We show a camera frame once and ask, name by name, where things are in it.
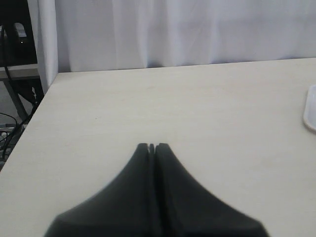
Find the curtain fold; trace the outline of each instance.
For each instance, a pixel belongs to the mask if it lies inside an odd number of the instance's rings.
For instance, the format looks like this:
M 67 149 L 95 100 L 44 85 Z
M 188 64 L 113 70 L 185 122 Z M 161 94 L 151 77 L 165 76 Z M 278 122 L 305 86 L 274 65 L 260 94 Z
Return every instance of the curtain fold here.
M 316 56 L 312 0 L 29 0 L 29 5 L 47 86 L 57 71 Z

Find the light wood tabletop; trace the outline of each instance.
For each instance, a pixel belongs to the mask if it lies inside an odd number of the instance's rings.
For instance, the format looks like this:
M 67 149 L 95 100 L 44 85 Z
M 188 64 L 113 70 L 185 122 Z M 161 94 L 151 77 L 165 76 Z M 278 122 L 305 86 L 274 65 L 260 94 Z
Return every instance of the light wood tabletop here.
M 316 236 L 316 59 L 60 73 L 0 173 L 0 235 L 41 237 L 138 143 L 169 143 L 209 191 L 272 237 Z

